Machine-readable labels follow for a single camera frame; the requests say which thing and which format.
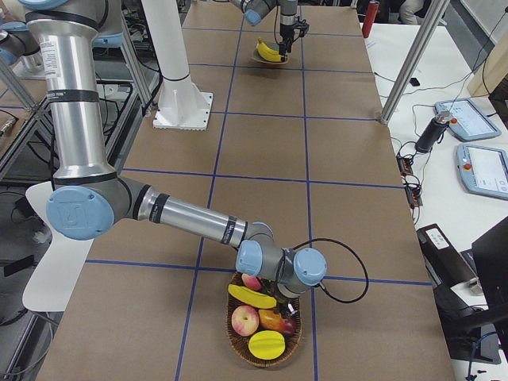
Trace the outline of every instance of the gray floor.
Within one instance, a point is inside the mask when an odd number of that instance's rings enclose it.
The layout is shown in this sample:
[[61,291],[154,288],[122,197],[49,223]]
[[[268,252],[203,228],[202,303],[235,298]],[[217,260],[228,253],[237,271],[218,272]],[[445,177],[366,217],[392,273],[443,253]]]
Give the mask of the gray floor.
[[[479,29],[472,18],[465,14],[459,0],[452,0],[444,19],[448,31],[471,69],[475,66],[475,62],[476,64],[482,62],[492,49],[492,43],[489,42],[483,47],[487,36]],[[10,189],[10,191],[24,193],[23,189]],[[24,218],[16,210],[13,210],[13,203],[19,197],[21,196],[0,194],[0,247],[2,248],[0,250],[0,260],[16,260],[29,254],[35,254],[38,260],[48,247],[47,243],[38,244],[33,240],[34,233],[41,230],[40,221],[36,218],[23,221]],[[9,278],[4,278],[0,274],[0,322],[15,316],[22,309],[22,291],[31,271],[31,269],[26,269]],[[1,372],[6,369],[30,318],[31,313],[28,313],[15,324],[6,327],[0,326],[0,378],[2,377]],[[44,351],[48,339],[47,325],[45,328],[39,327],[38,331],[35,329],[34,334],[42,338],[39,341],[29,343],[27,347],[30,348],[27,348],[28,355],[24,358],[24,365],[29,364],[30,355],[33,354],[33,358],[37,358]],[[6,379],[34,379],[37,373],[36,370],[18,378]]]

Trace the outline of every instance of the fruit basket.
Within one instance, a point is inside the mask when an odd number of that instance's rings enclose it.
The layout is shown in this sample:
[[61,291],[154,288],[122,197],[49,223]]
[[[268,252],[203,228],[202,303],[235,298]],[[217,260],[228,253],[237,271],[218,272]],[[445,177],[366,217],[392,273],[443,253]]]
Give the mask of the fruit basket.
[[[244,283],[241,279],[241,273],[235,272],[233,275],[233,278],[231,279],[230,284],[237,285],[237,286],[244,286]],[[300,339],[302,338],[302,321],[300,317],[300,305],[299,305],[299,299],[295,299],[291,305],[294,307],[294,309],[297,311],[296,314],[292,316],[296,323],[296,329],[294,331],[294,334],[290,337],[284,336],[283,339],[285,341],[285,349],[283,350],[282,354],[272,360],[263,360],[260,358],[255,357],[251,351],[249,350],[248,344],[251,337],[244,337],[235,332],[232,326],[232,315],[233,311],[238,307],[242,306],[245,303],[237,300],[234,298],[230,293],[228,293],[228,314],[227,314],[227,333],[229,337],[229,342],[231,346],[233,347],[233,350],[237,353],[239,357],[250,363],[251,365],[254,365],[259,368],[268,368],[274,365],[279,365],[283,361],[289,359],[291,355],[294,353],[296,348],[298,347],[298,343],[300,342]],[[257,329],[256,333],[263,331],[264,328],[260,325]]]

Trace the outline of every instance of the tablet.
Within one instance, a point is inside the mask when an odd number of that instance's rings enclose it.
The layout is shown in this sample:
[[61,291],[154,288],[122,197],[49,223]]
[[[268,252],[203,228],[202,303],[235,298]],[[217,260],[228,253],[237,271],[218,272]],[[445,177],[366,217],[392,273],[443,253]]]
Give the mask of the tablet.
[[508,156],[501,149],[461,144],[457,148],[460,178],[475,194],[508,200]]
[[450,131],[461,141],[490,139],[501,135],[498,127],[469,98],[437,102],[435,108],[437,113],[450,111],[457,120],[457,123],[450,123]]

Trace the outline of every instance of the red object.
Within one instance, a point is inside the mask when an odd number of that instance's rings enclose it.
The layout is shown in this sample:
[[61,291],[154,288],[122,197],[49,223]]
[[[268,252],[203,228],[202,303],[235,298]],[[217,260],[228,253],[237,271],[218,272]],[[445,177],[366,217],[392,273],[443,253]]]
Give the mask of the red object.
[[364,26],[362,27],[362,34],[367,38],[371,34],[372,24],[374,24],[375,16],[378,13],[379,2],[371,0],[368,2],[367,14],[364,19]]

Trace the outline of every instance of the red apple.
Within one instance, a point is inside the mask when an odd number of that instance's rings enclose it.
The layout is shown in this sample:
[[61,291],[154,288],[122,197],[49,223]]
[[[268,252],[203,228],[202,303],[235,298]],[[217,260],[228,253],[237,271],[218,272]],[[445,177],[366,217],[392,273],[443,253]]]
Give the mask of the red apple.
[[251,336],[260,325],[260,316],[251,306],[238,306],[231,315],[231,326],[240,336]]
[[296,332],[296,321],[292,317],[285,319],[274,310],[260,310],[260,324],[265,329],[277,331],[284,336],[291,337]]
[[260,280],[257,279],[254,275],[242,274],[241,280],[244,285],[251,290],[259,291],[262,288]]

